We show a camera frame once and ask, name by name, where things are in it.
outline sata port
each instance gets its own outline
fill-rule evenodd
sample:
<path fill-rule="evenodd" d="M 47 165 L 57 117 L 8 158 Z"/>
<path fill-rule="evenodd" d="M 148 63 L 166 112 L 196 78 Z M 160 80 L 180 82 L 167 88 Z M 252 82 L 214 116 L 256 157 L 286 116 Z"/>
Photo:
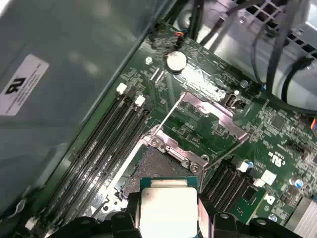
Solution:
<path fill-rule="evenodd" d="M 224 103 L 224 105 L 228 108 L 231 108 L 235 102 L 237 101 L 237 96 L 234 94 L 230 94 L 227 101 Z"/>

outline white sticker on board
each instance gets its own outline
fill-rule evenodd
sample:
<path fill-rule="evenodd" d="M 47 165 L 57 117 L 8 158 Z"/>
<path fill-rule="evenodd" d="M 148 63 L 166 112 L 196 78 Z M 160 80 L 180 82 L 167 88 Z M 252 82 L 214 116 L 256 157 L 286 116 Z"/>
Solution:
<path fill-rule="evenodd" d="M 15 116 L 49 64 L 28 55 L 0 94 L 0 116 Z"/>

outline capacitor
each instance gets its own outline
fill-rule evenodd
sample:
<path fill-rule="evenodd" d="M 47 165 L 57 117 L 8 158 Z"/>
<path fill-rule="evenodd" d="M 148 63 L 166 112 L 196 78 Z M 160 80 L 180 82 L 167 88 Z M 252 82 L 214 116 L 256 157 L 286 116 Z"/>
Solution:
<path fill-rule="evenodd" d="M 166 69 L 173 74 L 180 74 L 186 67 L 187 57 L 180 51 L 172 51 L 166 56 Z"/>
<path fill-rule="evenodd" d="M 244 160 L 244 162 L 246 162 L 246 163 L 248 164 L 249 169 L 254 167 L 254 164 L 253 164 L 253 162 L 252 162 L 252 161 L 249 161 L 249 160 Z"/>
<path fill-rule="evenodd" d="M 249 165 L 249 168 L 253 168 L 253 166 L 254 166 L 252 161 L 248 161 L 247 164 Z"/>
<path fill-rule="evenodd" d="M 298 178 L 290 178 L 289 183 L 297 188 L 302 188 L 304 186 L 304 182 Z"/>

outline motherboard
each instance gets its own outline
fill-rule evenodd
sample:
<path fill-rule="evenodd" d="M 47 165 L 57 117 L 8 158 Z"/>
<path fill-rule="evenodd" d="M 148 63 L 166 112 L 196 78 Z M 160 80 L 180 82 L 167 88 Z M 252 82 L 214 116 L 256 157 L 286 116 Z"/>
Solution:
<path fill-rule="evenodd" d="M 45 232 L 120 210 L 142 177 L 197 176 L 219 211 L 286 225 L 317 192 L 306 115 L 272 104 L 247 78 L 168 24 L 114 81 L 32 214 Z"/>

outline ul logo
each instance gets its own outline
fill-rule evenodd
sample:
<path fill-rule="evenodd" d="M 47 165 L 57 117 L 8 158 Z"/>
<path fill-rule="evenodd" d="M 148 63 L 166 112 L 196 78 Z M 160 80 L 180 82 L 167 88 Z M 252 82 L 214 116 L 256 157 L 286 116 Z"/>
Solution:
<path fill-rule="evenodd" d="M 8 87 L 5 94 L 11 94 L 11 93 L 15 93 L 15 92 L 19 91 L 20 87 L 22 86 L 22 84 L 24 83 L 25 80 L 26 80 L 26 78 L 16 78 L 10 84 L 10 86 Z"/>

